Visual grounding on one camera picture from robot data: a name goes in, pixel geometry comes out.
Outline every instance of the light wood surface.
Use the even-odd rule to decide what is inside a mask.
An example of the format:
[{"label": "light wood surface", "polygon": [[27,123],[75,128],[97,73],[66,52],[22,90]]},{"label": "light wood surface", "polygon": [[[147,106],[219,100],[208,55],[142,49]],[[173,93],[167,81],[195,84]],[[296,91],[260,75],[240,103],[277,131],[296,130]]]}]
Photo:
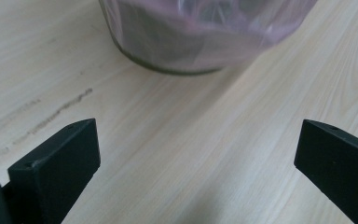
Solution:
[{"label": "light wood surface", "polygon": [[88,118],[102,166],[63,223],[351,223],[293,161],[303,119],[358,136],[358,0],[320,0],[254,62],[197,77],[121,55],[97,0],[0,0],[0,183]]}]

